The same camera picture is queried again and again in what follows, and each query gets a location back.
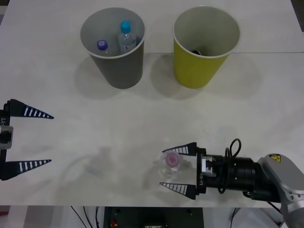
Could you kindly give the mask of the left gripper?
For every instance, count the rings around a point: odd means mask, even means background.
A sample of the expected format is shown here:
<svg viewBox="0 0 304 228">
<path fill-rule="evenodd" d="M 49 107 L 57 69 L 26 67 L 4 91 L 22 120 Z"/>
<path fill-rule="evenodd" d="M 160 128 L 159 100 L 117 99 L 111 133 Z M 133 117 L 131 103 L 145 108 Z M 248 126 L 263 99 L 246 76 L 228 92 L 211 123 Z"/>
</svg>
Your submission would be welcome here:
<svg viewBox="0 0 304 228">
<path fill-rule="evenodd" d="M 11 148 L 11 117 L 30 117 L 54 119 L 53 116 L 26 105 L 16 99 L 10 99 L 0 111 L 0 180 L 7 181 L 20 174 L 50 163 L 52 160 L 5 161 L 7 149 Z"/>
</svg>

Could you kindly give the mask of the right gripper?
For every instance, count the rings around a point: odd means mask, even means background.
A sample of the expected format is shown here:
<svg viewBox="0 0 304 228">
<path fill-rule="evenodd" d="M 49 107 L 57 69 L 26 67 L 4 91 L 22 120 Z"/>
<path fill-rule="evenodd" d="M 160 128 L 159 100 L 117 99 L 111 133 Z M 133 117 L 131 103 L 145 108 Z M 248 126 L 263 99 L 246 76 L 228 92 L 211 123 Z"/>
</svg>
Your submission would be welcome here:
<svg viewBox="0 0 304 228">
<path fill-rule="evenodd" d="M 205 149 L 198 149 L 196 142 L 191 142 L 162 152 L 174 152 L 184 156 L 197 155 L 197 188 L 195 185 L 167 182 L 160 182 L 160 186 L 191 200 L 196 199 L 196 191 L 204 194 L 207 188 L 216 188 L 220 194 L 223 194 L 227 189 L 234 188 L 234 157 L 229 148 L 225 149 L 223 156 L 208 155 Z"/>
</svg>

